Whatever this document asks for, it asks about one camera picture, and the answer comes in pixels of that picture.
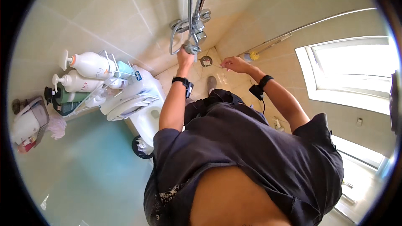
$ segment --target black wristwatch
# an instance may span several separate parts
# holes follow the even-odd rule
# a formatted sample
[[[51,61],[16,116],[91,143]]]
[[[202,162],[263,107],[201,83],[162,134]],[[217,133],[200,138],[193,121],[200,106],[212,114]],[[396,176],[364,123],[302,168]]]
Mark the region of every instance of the black wristwatch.
[[[190,97],[190,94],[194,88],[194,84],[189,82],[188,79],[182,77],[173,77],[172,84],[175,81],[181,81],[181,83],[183,83],[183,85],[186,87],[186,99]]]
[[[252,85],[249,88],[250,93],[252,93],[257,99],[263,100],[264,98],[264,87],[268,83],[269,80],[273,79],[269,75],[265,75],[258,85]]]

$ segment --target dark gray t-shirt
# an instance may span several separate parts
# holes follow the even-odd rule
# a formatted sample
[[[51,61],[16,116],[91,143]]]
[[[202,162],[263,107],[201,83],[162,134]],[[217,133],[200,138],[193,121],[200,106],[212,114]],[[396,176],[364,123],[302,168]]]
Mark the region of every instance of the dark gray t-shirt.
[[[237,165],[292,225],[317,225],[342,194],[342,158],[330,134],[324,113],[287,134],[246,105],[213,105],[182,133],[163,129],[155,135],[154,169],[144,195],[147,221],[188,225],[201,174]]]

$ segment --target gray shoe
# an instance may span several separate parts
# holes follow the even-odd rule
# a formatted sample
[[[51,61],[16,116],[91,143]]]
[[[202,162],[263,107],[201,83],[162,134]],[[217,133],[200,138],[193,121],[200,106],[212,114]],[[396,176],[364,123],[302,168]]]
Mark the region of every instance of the gray shoe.
[[[209,96],[209,92],[211,91],[212,88],[213,89],[216,88],[216,79],[214,76],[209,76],[207,79],[208,96]]]

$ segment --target window sill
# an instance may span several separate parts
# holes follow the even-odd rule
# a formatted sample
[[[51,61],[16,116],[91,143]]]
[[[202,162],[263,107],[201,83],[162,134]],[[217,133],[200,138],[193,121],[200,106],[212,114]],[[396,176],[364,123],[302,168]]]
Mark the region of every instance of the window sill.
[[[308,91],[309,99],[361,108],[389,115],[389,100],[374,96],[330,90]]]

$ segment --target black cable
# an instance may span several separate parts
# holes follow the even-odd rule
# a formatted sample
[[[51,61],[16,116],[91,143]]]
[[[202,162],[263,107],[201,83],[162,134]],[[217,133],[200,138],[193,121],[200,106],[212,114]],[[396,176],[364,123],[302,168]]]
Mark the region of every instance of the black cable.
[[[264,99],[263,99],[263,104],[264,104],[264,111],[263,111],[263,114],[265,113],[265,102],[264,102]]]

